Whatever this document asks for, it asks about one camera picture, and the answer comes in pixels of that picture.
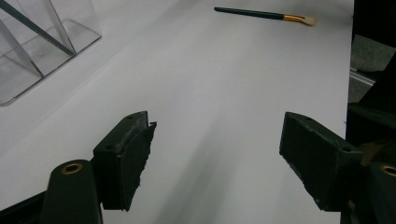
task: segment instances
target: black brush handle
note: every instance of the black brush handle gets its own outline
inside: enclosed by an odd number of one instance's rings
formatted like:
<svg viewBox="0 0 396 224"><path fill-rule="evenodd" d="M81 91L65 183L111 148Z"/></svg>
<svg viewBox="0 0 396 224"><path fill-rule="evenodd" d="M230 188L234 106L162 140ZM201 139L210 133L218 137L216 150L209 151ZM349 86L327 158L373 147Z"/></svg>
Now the black brush handle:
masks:
<svg viewBox="0 0 396 224"><path fill-rule="evenodd" d="M242 9L227 8L227 7L215 7L215 11L251 16L251 17L259 17L265 19L272 19L272 20L280 20L280 21L282 21L284 18L284 15L279 13L242 10Z"/></svg>
<svg viewBox="0 0 396 224"><path fill-rule="evenodd" d="M50 42L53 46L56 48L60 49L64 53L73 56L75 53L65 47L63 44L61 44L58 40L53 38L51 35L49 35L47 32L45 32L43 29L41 29L39 26L37 26L34 22L29 20L27 17L25 17L23 14L21 14L17 9L12 7L9 3L7 3L4 0L0 0L0 8L2 8L7 14L15 18L17 21L20 21L22 24L25 26L29 27L32 31L34 31L36 34L41 35L44 39L46 39L48 42Z"/></svg>

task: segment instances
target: gold ferrule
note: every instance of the gold ferrule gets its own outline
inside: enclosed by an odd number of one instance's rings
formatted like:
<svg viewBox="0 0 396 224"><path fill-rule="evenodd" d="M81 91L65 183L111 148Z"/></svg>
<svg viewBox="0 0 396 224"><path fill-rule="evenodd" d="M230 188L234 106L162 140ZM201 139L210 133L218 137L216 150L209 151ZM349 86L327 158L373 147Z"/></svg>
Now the gold ferrule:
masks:
<svg viewBox="0 0 396 224"><path fill-rule="evenodd" d="M304 19L305 19L304 17L299 17L299 16L292 16L292 15L283 16L284 21L303 21Z"/></svg>

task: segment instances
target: transparent plastic organizer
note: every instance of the transparent plastic organizer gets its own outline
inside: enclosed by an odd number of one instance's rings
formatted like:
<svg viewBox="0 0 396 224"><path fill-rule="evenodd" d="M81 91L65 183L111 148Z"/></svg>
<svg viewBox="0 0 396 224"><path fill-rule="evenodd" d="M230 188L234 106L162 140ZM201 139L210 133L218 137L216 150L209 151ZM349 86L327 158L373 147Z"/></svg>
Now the transparent plastic organizer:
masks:
<svg viewBox="0 0 396 224"><path fill-rule="evenodd" d="M0 0L0 105L100 37L91 0Z"/></svg>

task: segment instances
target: white tabletop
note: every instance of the white tabletop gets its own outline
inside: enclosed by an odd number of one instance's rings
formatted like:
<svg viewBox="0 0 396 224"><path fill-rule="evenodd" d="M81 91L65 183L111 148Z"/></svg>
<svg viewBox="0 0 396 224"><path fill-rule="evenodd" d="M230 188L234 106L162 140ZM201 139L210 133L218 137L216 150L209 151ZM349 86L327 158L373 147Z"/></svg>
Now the white tabletop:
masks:
<svg viewBox="0 0 396 224"><path fill-rule="evenodd" d="M352 0L93 0L103 38L0 107L0 210L126 115L158 121L131 211L105 223L338 223L279 155L286 111L344 136ZM215 12L318 17L318 25Z"/></svg>

